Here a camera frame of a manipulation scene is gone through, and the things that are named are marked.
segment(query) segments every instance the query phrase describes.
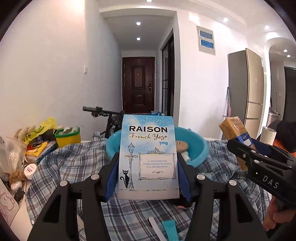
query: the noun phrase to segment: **black cat illustration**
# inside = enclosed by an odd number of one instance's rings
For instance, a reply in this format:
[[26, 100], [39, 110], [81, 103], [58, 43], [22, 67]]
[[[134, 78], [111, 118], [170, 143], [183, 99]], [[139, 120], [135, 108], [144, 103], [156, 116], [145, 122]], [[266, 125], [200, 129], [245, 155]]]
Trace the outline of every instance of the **black cat illustration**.
[[124, 185], [126, 188], [128, 188], [128, 183], [129, 183], [129, 176], [128, 176], [128, 170], [125, 171], [125, 170], [122, 170], [123, 174], [124, 174], [124, 177], [120, 177], [120, 180], [123, 179], [123, 182], [124, 182]]

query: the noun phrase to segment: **brown cardboard box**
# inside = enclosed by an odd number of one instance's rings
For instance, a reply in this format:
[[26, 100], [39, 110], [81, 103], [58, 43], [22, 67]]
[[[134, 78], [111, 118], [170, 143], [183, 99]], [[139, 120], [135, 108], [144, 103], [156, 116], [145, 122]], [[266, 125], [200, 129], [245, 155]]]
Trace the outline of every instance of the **brown cardboard box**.
[[[237, 141], [244, 143], [252, 149], [257, 150], [244, 124], [238, 116], [226, 117], [219, 127], [227, 140], [236, 139]], [[248, 170], [248, 167], [245, 164], [246, 162], [239, 157], [237, 158], [237, 161], [240, 164], [242, 170], [246, 172]]]

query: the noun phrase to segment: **orange clothing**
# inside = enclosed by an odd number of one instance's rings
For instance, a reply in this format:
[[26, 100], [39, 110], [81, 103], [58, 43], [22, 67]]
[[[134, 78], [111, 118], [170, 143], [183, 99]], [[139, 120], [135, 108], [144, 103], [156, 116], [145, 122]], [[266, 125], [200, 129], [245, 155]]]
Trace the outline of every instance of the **orange clothing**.
[[[273, 146], [277, 146], [277, 147], [283, 149], [284, 151], [288, 152], [287, 149], [283, 146], [283, 144], [277, 139], [274, 139]], [[290, 154], [296, 157], [296, 152], [293, 152], [293, 153], [290, 153]]]

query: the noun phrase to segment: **green rim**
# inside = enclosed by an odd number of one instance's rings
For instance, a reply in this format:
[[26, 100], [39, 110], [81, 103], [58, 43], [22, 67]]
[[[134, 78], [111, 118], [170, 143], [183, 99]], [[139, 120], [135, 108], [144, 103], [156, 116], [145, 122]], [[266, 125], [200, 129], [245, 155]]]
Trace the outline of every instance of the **green rim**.
[[54, 137], [55, 138], [61, 138], [61, 137], [76, 136], [76, 135], [78, 135], [80, 133], [80, 128], [78, 127], [78, 130], [76, 132], [74, 132], [74, 133], [68, 133], [68, 134], [65, 134], [65, 135], [59, 135], [59, 133], [62, 132], [62, 131], [63, 131], [63, 129], [56, 131]]

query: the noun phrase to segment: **silver screw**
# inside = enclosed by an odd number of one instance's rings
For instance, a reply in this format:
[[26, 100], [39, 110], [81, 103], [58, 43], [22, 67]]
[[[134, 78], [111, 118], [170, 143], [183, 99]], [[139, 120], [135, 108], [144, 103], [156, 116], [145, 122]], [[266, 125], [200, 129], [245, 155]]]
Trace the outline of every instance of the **silver screw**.
[[230, 181], [229, 181], [229, 184], [230, 184], [231, 186], [236, 186], [237, 182], [236, 182], [235, 180], [230, 180]]
[[64, 187], [68, 184], [68, 182], [66, 180], [63, 180], [59, 184], [60, 184], [60, 186]]
[[98, 174], [93, 174], [93, 175], [91, 175], [91, 179], [92, 180], [97, 180], [97, 179], [99, 179], [99, 175]]
[[196, 176], [196, 178], [197, 178], [198, 180], [204, 180], [204, 179], [205, 179], [205, 176], [204, 176], [203, 174], [198, 174], [198, 175]]

